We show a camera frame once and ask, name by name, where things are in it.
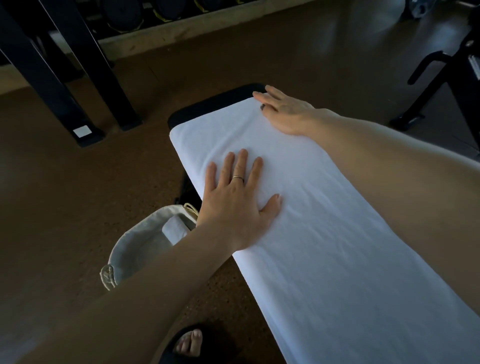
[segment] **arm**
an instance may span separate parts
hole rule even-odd
[[[262,159],[244,186],[231,181],[234,158],[227,155],[218,186],[216,165],[208,167],[196,229],[19,363],[148,363],[191,296],[235,251],[260,238],[280,211],[278,195],[258,210]],[[246,160],[242,150],[235,175],[245,176]]]
[[[321,146],[391,229],[480,313],[480,164],[267,91],[254,97],[272,125]]]

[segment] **gold ring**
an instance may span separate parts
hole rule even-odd
[[[241,177],[241,176],[233,176],[232,179],[234,179],[234,178],[240,178],[241,181],[242,181],[242,183],[245,183],[245,180],[244,180],[243,177]]]

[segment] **bag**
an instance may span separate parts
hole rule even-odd
[[[189,230],[197,223],[198,211],[190,204],[162,207],[122,235],[112,249],[108,264],[100,271],[106,289],[111,290],[132,276],[156,255],[172,247],[162,227],[174,215],[179,216]]]

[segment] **person's right arm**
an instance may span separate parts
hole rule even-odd
[[[480,314],[480,164],[267,91],[254,97],[271,124],[323,148],[390,228]]]

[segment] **concrete floor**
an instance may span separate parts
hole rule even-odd
[[[0,97],[0,362],[13,363],[106,290],[99,279],[116,240],[178,194],[182,166],[168,138],[174,111],[262,82],[340,114],[386,123],[441,68],[413,86],[428,53],[455,52],[468,11],[439,3],[398,22],[403,0],[319,0],[117,62],[115,73],[145,124],[123,133],[88,79],[69,84],[107,138],[80,149],[32,89]],[[447,87],[409,134],[478,155]],[[230,362],[282,362],[230,259],[195,296],[178,327],[223,324]]]

